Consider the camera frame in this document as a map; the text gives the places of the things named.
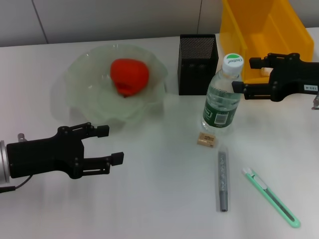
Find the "metal cylinder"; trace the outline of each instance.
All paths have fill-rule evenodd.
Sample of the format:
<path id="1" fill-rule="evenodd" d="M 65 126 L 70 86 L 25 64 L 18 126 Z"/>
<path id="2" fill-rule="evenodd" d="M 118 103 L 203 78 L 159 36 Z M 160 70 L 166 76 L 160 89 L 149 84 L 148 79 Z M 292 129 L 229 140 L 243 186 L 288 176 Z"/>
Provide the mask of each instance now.
<path id="1" fill-rule="evenodd" d="M 0 141 L 0 184 L 10 182 L 10 170 L 4 141 Z"/>

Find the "pen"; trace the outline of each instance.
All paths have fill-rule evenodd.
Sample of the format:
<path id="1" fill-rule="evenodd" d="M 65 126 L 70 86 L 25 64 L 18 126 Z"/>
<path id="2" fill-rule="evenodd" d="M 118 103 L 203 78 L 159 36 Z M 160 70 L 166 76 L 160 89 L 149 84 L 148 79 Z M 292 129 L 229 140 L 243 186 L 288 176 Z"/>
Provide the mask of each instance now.
<path id="1" fill-rule="evenodd" d="M 271 205 L 279 212 L 279 214 L 292 226 L 293 228 L 300 227 L 300 221 L 295 215 L 283 204 L 282 201 L 270 190 L 270 188 L 263 182 L 251 168 L 243 168 L 243 174 L 248 180 L 258 189 L 259 192 L 270 202 Z"/>
<path id="2" fill-rule="evenodd" d="M 218 186 L 220 211 L 228 211 L 228 189 L 227 189 L 227 148 L 221 145 L 218 150 Z"/>

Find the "clear glass bowl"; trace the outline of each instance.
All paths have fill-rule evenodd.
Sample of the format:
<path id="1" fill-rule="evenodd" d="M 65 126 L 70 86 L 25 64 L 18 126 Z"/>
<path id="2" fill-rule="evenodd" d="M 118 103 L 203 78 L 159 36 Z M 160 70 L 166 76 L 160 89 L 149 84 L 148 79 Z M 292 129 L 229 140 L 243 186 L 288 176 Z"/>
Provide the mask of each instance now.
<path id="1" fill-rule="evenodd" d="M 142 61 L 149 69 L 148 85 L 134 96 L 119 95 L 110 78 L 111 64 L 119 58 Z M 163 100 L 166 76 L 166 67 L 150 51 L 125 44 L 99 46 L 81 55 L 64 73 L 66 102 L 95 124 L 134 122 L 146 108 Z"/>

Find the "red fruit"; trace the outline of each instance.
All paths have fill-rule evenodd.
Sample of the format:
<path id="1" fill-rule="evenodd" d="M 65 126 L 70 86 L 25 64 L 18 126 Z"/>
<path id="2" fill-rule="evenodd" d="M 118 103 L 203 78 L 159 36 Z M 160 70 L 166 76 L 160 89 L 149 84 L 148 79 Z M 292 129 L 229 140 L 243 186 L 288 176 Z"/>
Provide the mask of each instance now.
<path id="1" fill-rule="evenodd" d="M 132 96 L 146 87 L 149 81 L 148 67 L 133 59 L 117 59 L 112 62 L 110 76 L 119 94 Z"/>

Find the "white wall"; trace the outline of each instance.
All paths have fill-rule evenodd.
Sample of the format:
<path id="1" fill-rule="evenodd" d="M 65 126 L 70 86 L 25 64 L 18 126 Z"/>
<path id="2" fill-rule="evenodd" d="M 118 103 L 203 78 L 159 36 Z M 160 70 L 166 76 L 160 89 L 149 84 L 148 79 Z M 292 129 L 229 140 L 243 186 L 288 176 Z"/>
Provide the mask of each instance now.
<path id="1" fill-rule="evenodd" d="M 319 0 L 290 3 L 319 27 Z M 222 0 L 0 0 L 0 46 L 218 33 L 221 14 Z"/>
<path id="2" fill-rule="evenodd" d="M 0 0 L 0 46 L 45 43 L 31 0 Z"/>
<path id="3" fill-rule="evenodd" d="M 49 43 L 196 33 L 201 0 L 34 0 Z"/>

